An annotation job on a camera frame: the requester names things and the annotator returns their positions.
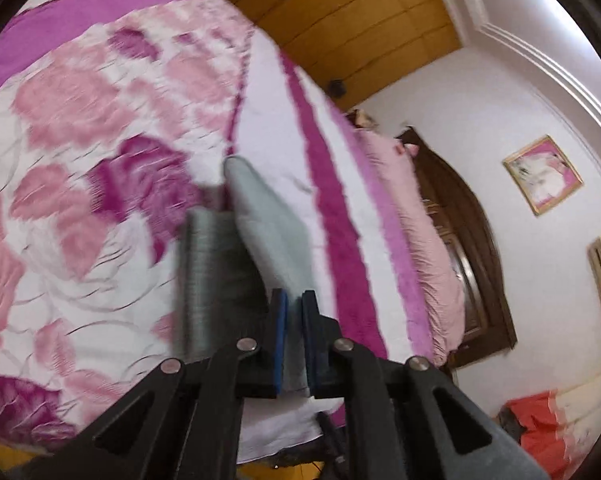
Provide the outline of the framed wedding photo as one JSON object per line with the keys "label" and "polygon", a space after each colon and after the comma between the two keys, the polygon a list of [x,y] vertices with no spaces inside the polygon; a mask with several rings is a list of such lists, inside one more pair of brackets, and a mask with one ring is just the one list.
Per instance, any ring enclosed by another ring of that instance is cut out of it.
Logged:
{"label": "framed wedding photo", "polygon": [[579,172],[550,136],[509,155],[503,166],[536,217],[583,187]]}

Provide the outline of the pink fluffy pillow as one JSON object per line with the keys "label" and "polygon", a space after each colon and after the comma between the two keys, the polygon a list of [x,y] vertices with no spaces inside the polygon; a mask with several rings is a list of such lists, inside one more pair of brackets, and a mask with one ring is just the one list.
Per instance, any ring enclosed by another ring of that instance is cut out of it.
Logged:
{"label": "pink fluffy pillow", "polygon": [[398,214],[427,307],[433,363],[442,366],[464,338],[465,296],[447,247],[426,212],[412,162],[416,151],[372,130],[359,129],[357,139]]}

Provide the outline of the small black speaker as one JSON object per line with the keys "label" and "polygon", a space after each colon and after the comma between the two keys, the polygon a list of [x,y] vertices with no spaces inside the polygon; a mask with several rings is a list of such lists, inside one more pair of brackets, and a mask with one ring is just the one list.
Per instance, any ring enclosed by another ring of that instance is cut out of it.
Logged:
{"label": "small black speaker", "polygon": [[347,93],[347,88],[341,79],[332,79],[326,86],[326,92],[332,99],[339,100]]}

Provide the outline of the pink striped bedspread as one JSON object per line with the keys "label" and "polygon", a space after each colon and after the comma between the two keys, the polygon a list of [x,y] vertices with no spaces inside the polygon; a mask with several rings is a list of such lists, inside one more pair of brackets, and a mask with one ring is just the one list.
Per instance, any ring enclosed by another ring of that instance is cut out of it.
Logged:
{"label": "pink striped bedspread", "polygon": [[430,356],[398,214],[332,101],[227,0],[28,0],[0,34],[0,443],[48,452],[174,341],[178,234],[250,162],[305,223],[321,311]]}

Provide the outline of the dark wooden headboard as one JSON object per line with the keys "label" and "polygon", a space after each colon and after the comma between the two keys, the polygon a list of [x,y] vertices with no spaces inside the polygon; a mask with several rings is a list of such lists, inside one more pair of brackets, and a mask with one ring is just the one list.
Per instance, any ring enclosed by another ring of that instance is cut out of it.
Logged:
{"label": "dark wooden headboard", "polygon": [[465,332],[445,367],[455,370],[509,351],[517,335],[504,292],[500,252],[477,196],[460,174],[407,126],[398,136],[419,148],[414,168],[429,218],[464,290]]}

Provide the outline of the grey pants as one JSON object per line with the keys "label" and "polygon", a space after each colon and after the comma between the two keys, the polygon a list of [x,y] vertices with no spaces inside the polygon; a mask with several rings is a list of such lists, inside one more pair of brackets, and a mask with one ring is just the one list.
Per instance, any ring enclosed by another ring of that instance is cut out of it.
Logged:
{"label": "grey pants", "polygon": [[301,296],[315,287],[305,223],[246,159],[223,166],[232,207],[194,207],[179,240],[174,354],[186,363],[242,337],[260,339],[269,300],[286,292],[282,389],[307,389]]}

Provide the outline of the wooden wardrobe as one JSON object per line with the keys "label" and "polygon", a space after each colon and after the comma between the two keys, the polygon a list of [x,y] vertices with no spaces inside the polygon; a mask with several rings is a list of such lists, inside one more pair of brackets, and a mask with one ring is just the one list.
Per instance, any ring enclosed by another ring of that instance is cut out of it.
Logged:
{"label": "wooden wardrobe", "polygon": [[348,110],[415,70],[457,51],[442,0],[229,0]]}

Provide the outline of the orange cloth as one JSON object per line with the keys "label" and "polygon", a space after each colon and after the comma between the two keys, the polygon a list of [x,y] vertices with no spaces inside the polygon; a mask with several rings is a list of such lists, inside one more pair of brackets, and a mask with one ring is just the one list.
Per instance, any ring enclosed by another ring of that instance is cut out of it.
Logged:
{"label": "orange cloth", "polygon": [[567,419],[557,406],[556,393],[547,390],[507,401],[497,422],[551,479],[567,479],[571,469],[568,439],[564,436]]}

